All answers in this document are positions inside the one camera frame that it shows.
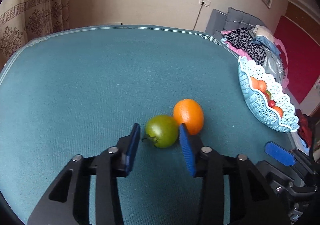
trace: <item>light blue plastic basket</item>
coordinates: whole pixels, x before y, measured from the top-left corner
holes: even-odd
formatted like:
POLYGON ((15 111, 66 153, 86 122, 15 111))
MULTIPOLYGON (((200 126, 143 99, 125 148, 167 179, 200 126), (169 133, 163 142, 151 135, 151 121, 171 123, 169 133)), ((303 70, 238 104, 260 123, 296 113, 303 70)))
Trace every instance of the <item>light blue plastic basket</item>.
POLYGON ((290 103, 289 96, 282 92, 281 84, 277 83, 271 74, 266 74, 262 66, 256 65, 253 60, 248 61, 245 56, 239 57, 238 64, 241 91, 252 114, 260 122, 274 130, 280 132, 297 131, 299 118, 294 115, 295 108, 290 103), (252 88, 250 76, 266 82, 271 98, 283 110, 282 118, 280 118, 278 112, 268 106, 267 99, 263 93, 252 88))

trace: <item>green tomato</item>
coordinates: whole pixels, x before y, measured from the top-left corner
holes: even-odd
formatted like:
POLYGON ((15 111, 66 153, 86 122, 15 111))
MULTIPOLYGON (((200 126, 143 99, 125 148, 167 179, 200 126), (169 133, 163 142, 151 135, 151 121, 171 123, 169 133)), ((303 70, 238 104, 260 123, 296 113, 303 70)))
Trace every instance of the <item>green tomato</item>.
POLYGON ((269 95, 269 98, 271 99, 271 93, 270 93, 270 91, 266 91, 266 94, 268 94, 268 95, 269 95))
POLYGON ((145 132, 157 148, 167 148, 177 140, 179 125, 171 116, 158 115, 147 122, 145 132))

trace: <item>blue gripper pad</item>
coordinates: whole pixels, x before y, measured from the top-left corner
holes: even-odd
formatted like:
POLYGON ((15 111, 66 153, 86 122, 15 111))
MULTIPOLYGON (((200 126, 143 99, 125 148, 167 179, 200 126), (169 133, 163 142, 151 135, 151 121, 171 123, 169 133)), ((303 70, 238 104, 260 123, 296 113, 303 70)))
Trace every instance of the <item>blue gripper pad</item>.
POLYGON ((290 152, 274 142, 266 143, 264 152, 285 166, 294 165, 296 163, 294 156, 290 152))
POLYGON ((192 176, 196 174, 196 158, 192 152, 192 148, 188 139, 188 131, 183 124, 179 127, 179 141, 182 148, 184 160, 187 164, 187 169, 192 176))
POLYGON ((134 159, 136 157, 136 153, 137 153, 138 145, 139 145, 139 141, 140 141, 140 126, 137 123, 134 124, 132 131, 131 131, 131 134, 130 134, 130 137, 131 137, 131 143, 128 147, 128 151, 125 156, 126 157, 125 171, 127 174, 129 174, 129 172, 132 171, 134 159))

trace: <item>teal tablecloth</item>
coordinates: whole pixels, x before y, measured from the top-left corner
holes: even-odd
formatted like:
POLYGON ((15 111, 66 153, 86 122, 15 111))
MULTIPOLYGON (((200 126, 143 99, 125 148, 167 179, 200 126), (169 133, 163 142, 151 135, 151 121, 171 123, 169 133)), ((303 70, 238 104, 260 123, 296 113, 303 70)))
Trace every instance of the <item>teal tablecloth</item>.
MULTIPOLYGON (((0 191, 26 223, 73 155, 99 154, 135 122, 143 130, 149 118, 171 114, 185 98, 202 106, 203 142, 221 154, 244 153, 255 163, 266 158, 267 141, 290 147, 287 134, 247 108, 237 57, 204 33, 99 26, 31 41, 0 77, 0 191)), ((124 222, 195 224, 200 188, 178 144, 140 143, 133 172, 119 179, 124 222)), ((95 224, 93 204, 90 217, 95 224)))

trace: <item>power cord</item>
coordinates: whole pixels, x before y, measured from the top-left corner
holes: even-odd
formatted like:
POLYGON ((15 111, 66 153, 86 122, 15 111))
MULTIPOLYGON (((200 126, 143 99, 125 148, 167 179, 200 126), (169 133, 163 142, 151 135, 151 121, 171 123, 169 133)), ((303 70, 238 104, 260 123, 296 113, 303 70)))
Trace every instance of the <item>power cord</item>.
POLYGON ((202 1, 202 2, 201 2, 200 10, 199 10, 199 13, 198 13, 198 16, 197 16, 197 20, 196 20, 196 23, 195 23, 195 26, 193 27, 193 30, 196 28, 196 24, 197 24, 197 22, 198 22, 198 18, 199 18, 199 15, 200 15, 200 12, 201 12, 201 9, 202 9, 203 5, 204 5, 204 2, 202 1))

